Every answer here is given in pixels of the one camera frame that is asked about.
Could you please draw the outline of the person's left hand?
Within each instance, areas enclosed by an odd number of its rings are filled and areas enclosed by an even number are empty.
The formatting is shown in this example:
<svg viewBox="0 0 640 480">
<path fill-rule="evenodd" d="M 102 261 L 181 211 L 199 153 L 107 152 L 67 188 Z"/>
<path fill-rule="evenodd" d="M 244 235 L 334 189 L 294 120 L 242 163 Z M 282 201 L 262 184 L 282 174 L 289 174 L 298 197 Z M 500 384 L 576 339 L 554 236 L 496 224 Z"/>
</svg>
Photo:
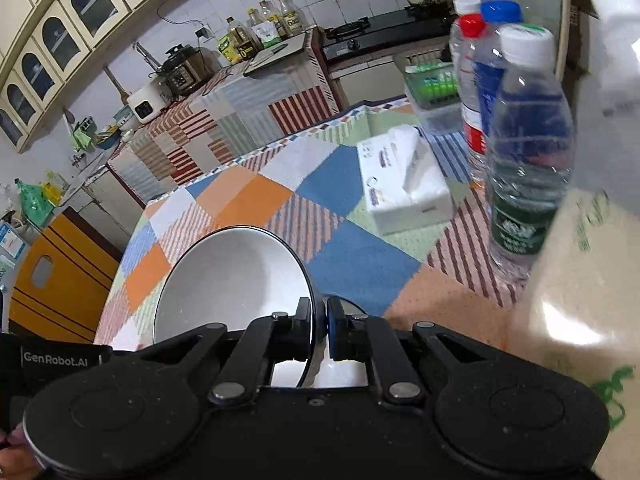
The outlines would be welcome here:
<svg viewBox="0 0 640 480">
<path fill-rule="evenodd" d="M 11 432 L 1 433 L 1 478 L 6 480 L 32 480 L 40 474 L 40 467 L 26 443 L 23 425 Z"/>
</svg>

